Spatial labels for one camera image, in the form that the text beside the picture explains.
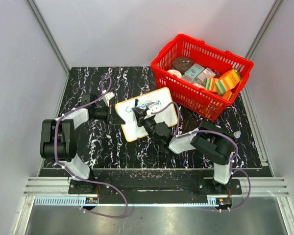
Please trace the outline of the yellow framed whiteboard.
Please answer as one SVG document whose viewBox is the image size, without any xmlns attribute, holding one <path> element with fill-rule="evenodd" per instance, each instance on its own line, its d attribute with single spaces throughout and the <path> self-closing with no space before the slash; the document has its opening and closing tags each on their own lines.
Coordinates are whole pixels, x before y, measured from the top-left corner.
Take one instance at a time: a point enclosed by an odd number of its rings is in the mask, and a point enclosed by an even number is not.
<svg viewBox="0 0 294 235">
<path fill-rule="evenodd" d="M 163 87 L 152 92 L 133 97 L 115 105 L 118 115 L 125 121 L 125 124 L 122 125 L 122 130 L 127 142 L 132 142 L 138 138 L 143 138 L 148 135 L 143 127 L 137 126 L 137 121 L 132 111 L 135 106 L 136 98 L 139 100 L 138 107 L 142 109 L 146 109 L 146 105 L 149 102 L 156 102 L 158 104 L 160 112 L 153 116 L 157 123 L 165 122 L 169 127 L 177 125 L 178 115 L 174 104 L 171 103 L 172 97 L 169 88 Z"/>
</svg>

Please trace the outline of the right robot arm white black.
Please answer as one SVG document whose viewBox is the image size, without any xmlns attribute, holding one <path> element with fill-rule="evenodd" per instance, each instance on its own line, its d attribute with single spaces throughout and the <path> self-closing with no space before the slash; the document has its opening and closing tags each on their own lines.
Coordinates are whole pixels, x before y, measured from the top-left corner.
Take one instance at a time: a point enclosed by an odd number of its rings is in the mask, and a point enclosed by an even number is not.
<svg viewBox="0 0 294 235">
<path fill-rule="evenodd" d="M 233 157 L 238 153 L 237 141 L 241 137 L 240 131 L 231 133 L 205 121 L 189 133 L 174 135 L 165 122 L 155 121 L 155 112 L 149 108 L 144 110 L 135 107 L 133 112 L 137 126 L 143 127 L 166 155 L 196 150 L 213 163 L 213 180 L 200 191 L 207 194 L 231 192 L 231 167 Z"/>
</svg>

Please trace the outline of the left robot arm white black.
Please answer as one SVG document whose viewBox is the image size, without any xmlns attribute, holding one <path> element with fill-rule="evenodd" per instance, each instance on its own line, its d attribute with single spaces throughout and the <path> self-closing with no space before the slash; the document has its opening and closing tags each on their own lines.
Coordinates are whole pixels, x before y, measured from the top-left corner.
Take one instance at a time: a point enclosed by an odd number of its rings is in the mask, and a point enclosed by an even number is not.
<svg viewBox="0 0 294 235">
<path fill-rule="evenodd" d="M 100 97 L 86 94 L 79 107 L 61 117 L 42 122 L 41 157 L 54 160 L 73 180 L 80 181 L 79 188 L 87 194 L 94 192 L 97 185 L 90 167 L 77 154 L 75 131 L 89 120 L 103 120 L 112 125 L 125 124 L 116 112 L 114 101 L 113 92 L 107 92 Z"/>
</svg>

